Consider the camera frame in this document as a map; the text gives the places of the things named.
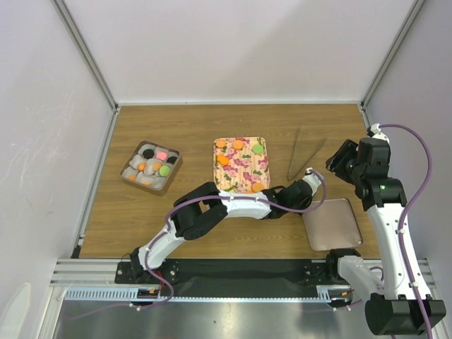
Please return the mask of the metal tongs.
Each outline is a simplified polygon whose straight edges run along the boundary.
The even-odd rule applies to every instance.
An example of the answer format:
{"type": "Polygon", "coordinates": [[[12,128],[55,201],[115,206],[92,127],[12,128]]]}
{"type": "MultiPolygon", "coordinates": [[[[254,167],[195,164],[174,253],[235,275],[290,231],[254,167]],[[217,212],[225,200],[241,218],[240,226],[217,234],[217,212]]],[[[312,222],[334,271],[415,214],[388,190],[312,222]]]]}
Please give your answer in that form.
{"type": "Polygon", "coordinates": [[[310,136],[303,128],[297,129],[287,170],[288,181],[293,180],[303,171],[327,140],[327,136],[310,136]]]}

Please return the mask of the pink tin lid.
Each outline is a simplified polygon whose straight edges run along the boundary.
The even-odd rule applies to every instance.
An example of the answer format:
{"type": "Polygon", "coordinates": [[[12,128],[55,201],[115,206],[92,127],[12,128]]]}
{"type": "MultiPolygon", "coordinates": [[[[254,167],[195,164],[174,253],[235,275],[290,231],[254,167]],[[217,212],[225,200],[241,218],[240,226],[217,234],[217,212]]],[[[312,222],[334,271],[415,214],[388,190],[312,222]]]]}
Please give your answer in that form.
{"type": "Polygon", "coordinates": [[[303,220],[313,251],[356,248],[363,243],[351,202],[346,198],[326,199],[321,207],[303,214],[303,220]]]}

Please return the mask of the black sandwich cookie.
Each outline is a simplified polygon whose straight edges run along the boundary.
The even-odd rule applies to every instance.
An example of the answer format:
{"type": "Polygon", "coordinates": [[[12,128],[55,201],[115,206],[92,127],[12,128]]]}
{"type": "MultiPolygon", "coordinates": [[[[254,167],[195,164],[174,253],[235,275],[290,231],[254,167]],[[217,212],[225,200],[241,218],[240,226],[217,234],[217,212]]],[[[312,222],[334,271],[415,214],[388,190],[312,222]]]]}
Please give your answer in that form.
{"type": "Polygon", "coordinates": [[[167,164],[173,165],[177,161],[177,156],[171,156],[167,158],[167,164]]]}
{"type": "Polygon", "coordinates": [[[146,149],[146,150],[144,150],[143,151],[143,154],[142,154],[142,156],[145,158],[145,159],[151,159],[151,158],[153,158],[154,156],[155,156],[155,151],[153,150],[153,149],[146,149]]]}

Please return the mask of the green round cookie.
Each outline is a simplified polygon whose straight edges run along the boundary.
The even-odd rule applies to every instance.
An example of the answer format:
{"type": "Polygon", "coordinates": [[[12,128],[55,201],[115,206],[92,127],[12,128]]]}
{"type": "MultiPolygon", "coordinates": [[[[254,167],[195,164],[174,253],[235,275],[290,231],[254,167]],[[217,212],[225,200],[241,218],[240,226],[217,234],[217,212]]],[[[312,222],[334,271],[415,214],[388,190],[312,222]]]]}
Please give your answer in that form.
{"type": "Polygon", "coordinates": [[[158,173],[159,173],[159,175],[160,175],[161,177],[167,177],[167,176],[170,174],[171,170],[172,170],[171,167],[169,167],[169,166],[167,166],[167,165],[163,165],[163,166],[159,169],[158,173]]]}
{"type": "Polygon", "coordinates": [[[256,155],[261,155],[264,153],[265,148],[261,144],[256,144],[252,147],[252,152],[256,155]]]}

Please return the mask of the pink oval cookie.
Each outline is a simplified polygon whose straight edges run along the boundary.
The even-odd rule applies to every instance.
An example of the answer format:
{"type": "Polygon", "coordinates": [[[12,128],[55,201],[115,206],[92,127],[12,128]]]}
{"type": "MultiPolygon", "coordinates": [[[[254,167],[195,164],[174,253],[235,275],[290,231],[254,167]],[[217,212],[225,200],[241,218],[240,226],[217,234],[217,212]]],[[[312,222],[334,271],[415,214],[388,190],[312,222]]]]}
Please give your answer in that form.
{"type": "Polygon", "coordinates": [[[161,161],[165,161],[167,156],[168,154],[166,152],[159,152],[155,157],[161,161]]]}

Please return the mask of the brown chip cookie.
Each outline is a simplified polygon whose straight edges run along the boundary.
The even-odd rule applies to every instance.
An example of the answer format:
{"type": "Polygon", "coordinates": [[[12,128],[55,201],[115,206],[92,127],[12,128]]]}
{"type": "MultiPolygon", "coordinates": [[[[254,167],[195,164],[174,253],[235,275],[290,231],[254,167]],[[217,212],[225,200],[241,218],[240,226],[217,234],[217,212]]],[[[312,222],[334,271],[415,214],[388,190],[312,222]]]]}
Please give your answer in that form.
{"type": "Polygon", "coordinates": [[[153,171],[158,171],[160,168],[162,167],[162,163],[161,162],[156,162],[154,165],[153,165],[153,171]]]}

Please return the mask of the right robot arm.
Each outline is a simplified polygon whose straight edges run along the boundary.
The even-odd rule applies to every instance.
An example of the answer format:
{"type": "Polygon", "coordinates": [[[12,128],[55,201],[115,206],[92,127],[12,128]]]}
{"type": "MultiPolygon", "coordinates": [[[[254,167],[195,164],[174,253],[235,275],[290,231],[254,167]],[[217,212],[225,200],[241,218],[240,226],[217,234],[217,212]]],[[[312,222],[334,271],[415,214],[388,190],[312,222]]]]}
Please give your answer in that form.
{"type": "Polygon", "coordinates": [[[379,280],[357,254],[325,266],[326,278],[345,280],[364,302],[364,315],[374,335],[433,336],[434,326],[446,315],[444,301],[434,299],[421,273],[411,240],[403,184],[389,176],[391,147],[387,138],[347,139],[338,151],[341,159],[329,170],[352,184],[376,233],[383,279],[379,280]]]}

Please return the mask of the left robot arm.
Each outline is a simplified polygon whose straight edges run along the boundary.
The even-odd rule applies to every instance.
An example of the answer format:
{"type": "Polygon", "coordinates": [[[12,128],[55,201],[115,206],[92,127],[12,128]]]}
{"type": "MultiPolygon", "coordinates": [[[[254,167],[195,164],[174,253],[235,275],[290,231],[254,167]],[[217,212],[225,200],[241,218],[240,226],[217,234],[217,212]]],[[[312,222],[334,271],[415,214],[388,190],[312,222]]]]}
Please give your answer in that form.
{"type": "Polygon", "coordinates": [[[138,284],[158,279],[155,270],[178,246],[205,236],[224,219],[274,220],[287,213],[304,215],[319,209],[325,200],[325,179],[312,168],[287,187],[251,194],[219,190],[214,182],[206,182],[177,200],[165,216],[162,230],[132,251],[132,279],[138,284]]]}

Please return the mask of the floral serving tray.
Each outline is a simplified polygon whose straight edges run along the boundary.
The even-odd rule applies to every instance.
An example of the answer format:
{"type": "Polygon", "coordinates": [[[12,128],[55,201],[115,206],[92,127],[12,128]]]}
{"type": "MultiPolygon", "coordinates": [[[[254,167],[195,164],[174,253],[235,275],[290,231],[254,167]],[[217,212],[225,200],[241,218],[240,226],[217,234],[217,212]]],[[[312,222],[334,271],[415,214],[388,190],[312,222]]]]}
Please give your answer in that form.
{"type": "Polygon", "coordinates": [[[265,138],[254,137],[230,137],[217,138],[213,143],[213,181],[219,190],[245,194],[251,190],[251,185],[260,182],[265,189],[270,188],[270,170],[265,138]],[[215,142],[223,139],[227,142],[224,148],[217,148],[215,142]],[[244,143],[242,150],[232,147],[234,140],[244,143]],[[252,152],[252,147],[261,144],[265,151],[261,155],[252,152]],[[224,155],[229,159],[229,165],[222,166],[217,161],[218,155],[224,155]]]}

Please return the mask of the gold cookie tin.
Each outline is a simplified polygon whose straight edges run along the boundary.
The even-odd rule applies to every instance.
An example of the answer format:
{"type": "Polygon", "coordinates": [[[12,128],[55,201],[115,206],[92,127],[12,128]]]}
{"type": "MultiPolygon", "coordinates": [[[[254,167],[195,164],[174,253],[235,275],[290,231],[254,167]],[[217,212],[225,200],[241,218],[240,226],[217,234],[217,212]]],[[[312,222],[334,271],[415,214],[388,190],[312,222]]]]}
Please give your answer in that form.
{"type": "Polygon", "coordinates": [[[164,196],[183,163],[182,154],[151,141],[140,141],[120,171],[133,187],[164,196]]]}

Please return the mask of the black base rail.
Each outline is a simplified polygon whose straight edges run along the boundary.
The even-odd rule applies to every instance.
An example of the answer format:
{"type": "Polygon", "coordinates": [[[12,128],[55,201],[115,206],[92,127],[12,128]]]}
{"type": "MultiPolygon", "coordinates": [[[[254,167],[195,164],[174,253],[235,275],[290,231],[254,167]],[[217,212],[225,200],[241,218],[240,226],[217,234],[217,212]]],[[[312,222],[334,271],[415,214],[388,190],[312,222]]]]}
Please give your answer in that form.
{"type": "Polygon", "coordinates": [[[345,280],[333,276],[324,260],[306,258],[168,258],[154,271],[174,290],[182,291],[245,287],[262,292],[279,287],[289,291],[317,285],[350,287],[345,280]]]}

